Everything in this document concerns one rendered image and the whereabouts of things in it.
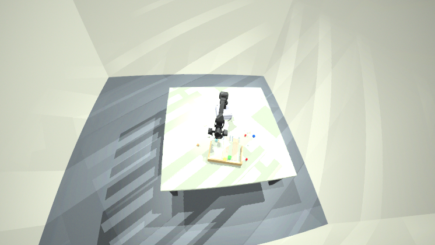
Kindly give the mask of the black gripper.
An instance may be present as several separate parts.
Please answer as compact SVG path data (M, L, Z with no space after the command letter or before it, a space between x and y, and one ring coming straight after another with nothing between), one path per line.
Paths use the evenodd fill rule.
M213 133L215 133L215 131L212 128L208 128L208 134L213 136ZM221 133L225 137L228 135L228 130L224 129L224 131L222 131Z

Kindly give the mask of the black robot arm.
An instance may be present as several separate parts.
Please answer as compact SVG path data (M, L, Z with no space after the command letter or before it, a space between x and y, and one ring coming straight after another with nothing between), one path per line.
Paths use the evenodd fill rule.
M220 107L219 107L219 114L217 115L216 119L215 119L215 139L222 139L223 135L221 134L222 132L222 128L224 127L224 116L223 116L223 111L224 109L226 109L226 105L228 105L228 97L229 97L229 93L228 92L220 92L219 93L219 99L220 99Z

